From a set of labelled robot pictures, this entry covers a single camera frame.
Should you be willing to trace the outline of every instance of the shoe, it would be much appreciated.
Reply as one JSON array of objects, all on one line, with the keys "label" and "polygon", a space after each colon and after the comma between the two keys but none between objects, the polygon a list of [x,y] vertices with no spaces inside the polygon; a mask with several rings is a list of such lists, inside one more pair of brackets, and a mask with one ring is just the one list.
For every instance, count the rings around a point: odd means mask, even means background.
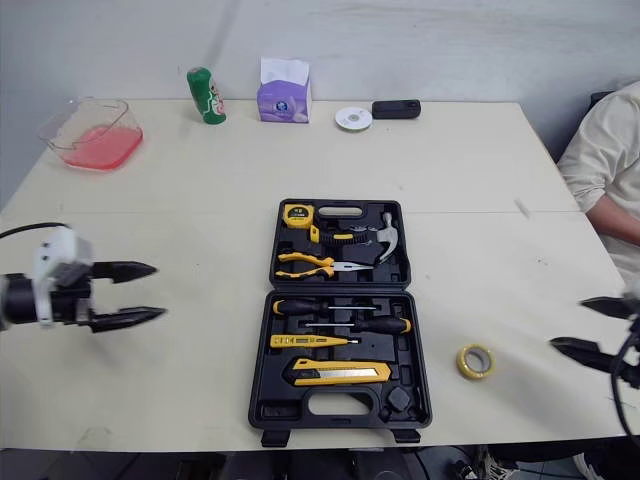
[{"label": "shoe", "polygon": [[573,463],[587,480],[607,480],[602,476],[602,455],[598,451],[589,450],[575,455]]},{"label": "shoe", "polygon": [[493,458],[486,445],[478,447],[474,466],[478,478],[483,480],[507,480],[518,471],[515,463],[502,464]]}]

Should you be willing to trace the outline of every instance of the screwdriver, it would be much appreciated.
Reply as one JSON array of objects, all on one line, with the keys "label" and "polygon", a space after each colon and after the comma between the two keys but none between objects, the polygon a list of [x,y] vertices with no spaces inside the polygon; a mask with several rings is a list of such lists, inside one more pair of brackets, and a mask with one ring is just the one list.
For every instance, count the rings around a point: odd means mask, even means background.
[{"label": "screwdriver", "polygon": [[329,302],[315,302],[304,299],[278,300],[273,303],[273,313],[276,315],[326,314],[331,310],[376,310],[376,307],[364,307],[360,305],[338,306],[329,305]]},{"label": "screwdriver", "polygon": [[305,327],[350,327],[354,332],[388,333],[395,335],[411,330],[411,322],[406,318],[392,315],[378,315],[371,320],[356,320],[352,323],[305,323]]}]

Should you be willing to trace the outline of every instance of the toolbox latch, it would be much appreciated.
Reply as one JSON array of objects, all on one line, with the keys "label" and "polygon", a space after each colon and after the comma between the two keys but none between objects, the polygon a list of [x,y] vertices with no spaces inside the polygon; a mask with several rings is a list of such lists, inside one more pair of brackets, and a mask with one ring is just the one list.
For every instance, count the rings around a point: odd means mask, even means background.
[{"label": "toolbox latch", "polygon": [[262,432],[262,446],[265,448],[284,448],[289,443],[291,430],[265,430]]},{"label": "toolbox latch", "polygon": [[418,443],[420,441],[420,434],[417,430],[391,430],[391,433],[393,433],[396,443]]}]

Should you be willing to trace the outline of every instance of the toolbox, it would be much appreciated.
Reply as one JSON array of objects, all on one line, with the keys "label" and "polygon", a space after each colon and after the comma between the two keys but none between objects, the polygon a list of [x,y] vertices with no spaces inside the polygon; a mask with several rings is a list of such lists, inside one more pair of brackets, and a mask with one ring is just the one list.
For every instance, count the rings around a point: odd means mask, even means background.
[{"label": "toolbox", "polygon": [[[420,441],[432,412],[400,204],[280,203],[249,406],[263,447],[298,428],[387,429]],[[365,414],[314,413],[347,394]]]}]

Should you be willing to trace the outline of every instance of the person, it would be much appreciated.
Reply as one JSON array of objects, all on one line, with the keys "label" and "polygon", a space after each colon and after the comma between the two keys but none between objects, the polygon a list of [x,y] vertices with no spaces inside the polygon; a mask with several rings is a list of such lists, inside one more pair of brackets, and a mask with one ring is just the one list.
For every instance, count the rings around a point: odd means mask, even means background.
[{"label": "person", "polygon": [[[640,279],[640,81],[587,113],[558,169],[630,287]],[[481,478],[504,480],[518,471],[517,461],[570,456],[589,480],[639,478],[640,455],[627,438],[490,445],[475,464]]]},{"label": "person", "polygon": [[640,82],[600,100],[558,162],[628,286],[640,276]]}]

